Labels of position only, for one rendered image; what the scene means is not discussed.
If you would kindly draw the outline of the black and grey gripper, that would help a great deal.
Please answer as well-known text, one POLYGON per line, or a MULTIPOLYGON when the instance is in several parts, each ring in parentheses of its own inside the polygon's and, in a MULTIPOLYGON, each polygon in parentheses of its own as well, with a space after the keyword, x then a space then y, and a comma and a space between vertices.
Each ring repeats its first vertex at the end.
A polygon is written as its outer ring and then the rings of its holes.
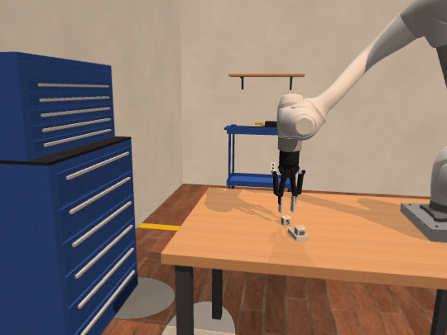
POLYGON ((291 211, 296 210, 296 197, 301 194, 303 178, 305 170, 299 167, 300 152, 285 152, 280 151, 279 166, 276 170, 272 170, 273 175, 273 193, 278 196, 278 212, 283 213, 283 194, 287 178, 291 180, 291 211), (298 165, 297 165, 298 164, 298 165), (281 182, 278 190, 278 172, 281 173, 281 182), (296 185, 296 173, 298 172, 298 179, 296 185), (300 188, 300 190, 299 190, 300 188), (297 191, 297 192, 296 192, 297 191))

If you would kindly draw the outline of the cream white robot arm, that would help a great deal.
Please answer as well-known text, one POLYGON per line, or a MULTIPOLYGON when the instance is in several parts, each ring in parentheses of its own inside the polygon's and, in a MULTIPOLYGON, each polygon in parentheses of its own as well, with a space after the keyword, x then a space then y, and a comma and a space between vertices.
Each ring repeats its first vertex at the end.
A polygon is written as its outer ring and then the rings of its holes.
MULTIPOLYGON (((301 151, 302 141, 316 134, 329 110, 373 65, 422 36, 437 50, 447 88, 447 0, 413 0, 321 95, 305 99, 299 94, 281 96, 276 117, 278 150, 301 151)), ((434 221, 447 222, 447 147, 433 164, 430 206, 420 204, 420 208, 434 221)))

